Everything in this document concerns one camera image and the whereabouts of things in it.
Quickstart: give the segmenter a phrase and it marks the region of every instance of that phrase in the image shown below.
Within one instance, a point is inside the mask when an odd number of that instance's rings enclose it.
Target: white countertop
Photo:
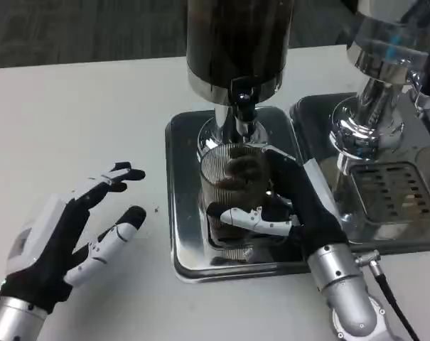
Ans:
[[[284,86],[267,104],[288,110],[306,95],[355,91],[360,80],[343,46],[290,50]],[[0,283],[35,200],[69,192],[115,161],[147,173],[93,210],[82,236],[86,242],[129,205],[142,205],[148,217],[136,239],[57,305],[39,340],[336,340],[309,274],[209,284],[176,278],[164,129],[175,114],[209,108],[189,88],[184,58],[0,69]],[[430,340],[430,252],[382,264],[417,334]],[[385,303],[369,274],[367,282]]]

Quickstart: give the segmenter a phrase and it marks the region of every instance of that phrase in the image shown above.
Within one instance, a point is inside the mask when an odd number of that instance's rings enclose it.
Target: floor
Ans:
[[[0,67],[185,55],[182,1],[0,0]],[[350,17],[341,0],[296,0],[289,46],[333,45]]]

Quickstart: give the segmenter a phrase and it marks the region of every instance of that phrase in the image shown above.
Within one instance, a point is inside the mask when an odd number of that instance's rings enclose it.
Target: chrome base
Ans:
[[[221,105],[230,105],[229,90],[224,87],[217,87],[200,79],[188,66],[188,80],[193,91],[209,102]],[[262,84],[260,89],[259,102],[264,102],[276,94],[283,81],[283,71],[275,78]]]
[[[355,160],[374,159],[380,149],[397,147],[402,138],[404,124],[399,110],[394,110],[377,128],[357,124],[353,110],[357,97],[342,101],[331,116],[330,142],[340,152]]]
[[[257,116],[270,144],[296,155],[287,115],[262,107]],[[201,128],[213,117],[214,111],[187,112],[175,116],[166,128],[171,250],[177,274],[184,281],[203,282],[307,272],[300,250],[283,237],[231,238],[222,243],[211,237],[199,201],[198,145]]]
[[[368,164],[383,167],[387,164],[416,166],[418,190],[430,196],[430,136],[416,117],[409,97],[403,94],[397,105],[404,126],[398,148],[389,148],[376,161],[356,161],[341,154],[330,142],[331,122],[328,119],[333,110],[354,94],[331,94],[303,98],[291,110],[294,129],[299,141],[301,162],[315,158],[325,181],[332,190],[340,211],[344,230],[352,243],[362,250],[376,248],[381,254],[396,254],[430,250],[430,215],[419,215],[412,220],[371,221],[371,217],[382,216],[374,207],[365,207],[364,194],[356,188],[358,179],[352,174],[353,167],[368,169]],[[395,191],[384,184],[383,190]]]

